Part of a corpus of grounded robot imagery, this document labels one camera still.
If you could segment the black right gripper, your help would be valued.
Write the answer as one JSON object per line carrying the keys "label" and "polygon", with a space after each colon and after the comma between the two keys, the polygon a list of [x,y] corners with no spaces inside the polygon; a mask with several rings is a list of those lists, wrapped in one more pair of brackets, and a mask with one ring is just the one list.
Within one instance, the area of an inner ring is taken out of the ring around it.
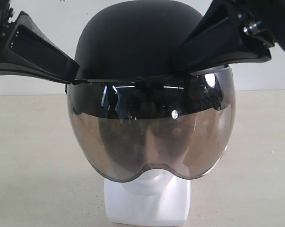
{"label": "black right gripper", "polygon": [[285,0],[214,0],[172,54],[177,72],[271,60],[272,40],[285,52]]}

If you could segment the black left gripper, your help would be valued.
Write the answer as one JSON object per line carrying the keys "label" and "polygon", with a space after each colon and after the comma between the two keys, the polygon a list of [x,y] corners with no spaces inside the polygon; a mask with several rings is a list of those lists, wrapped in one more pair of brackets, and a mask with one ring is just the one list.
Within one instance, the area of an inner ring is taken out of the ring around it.
{"label": "black left gripper", "polygon": [[31,17],[14,16],[11,1],[0,0],[0,76],[26,76],[60,84],[75,81],[79,65],[52,43]]}

